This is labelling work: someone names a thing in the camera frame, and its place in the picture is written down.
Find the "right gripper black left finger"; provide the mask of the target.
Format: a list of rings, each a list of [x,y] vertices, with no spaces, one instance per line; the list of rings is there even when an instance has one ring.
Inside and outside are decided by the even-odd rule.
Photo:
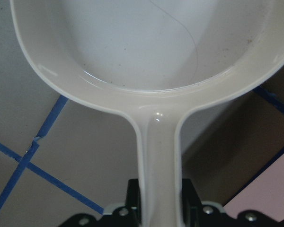
[[[125,208],[128,210],[126,218],[129,220],[131,227],[141,226],[141,196],[138,179],[128,181],[127,193],[125,199]]]

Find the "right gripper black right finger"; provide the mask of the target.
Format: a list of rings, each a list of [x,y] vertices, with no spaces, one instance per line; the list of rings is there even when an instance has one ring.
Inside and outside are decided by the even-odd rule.
[[[203,205],[190,179],[182,179],[182,214],[186,227],[201,227]]]

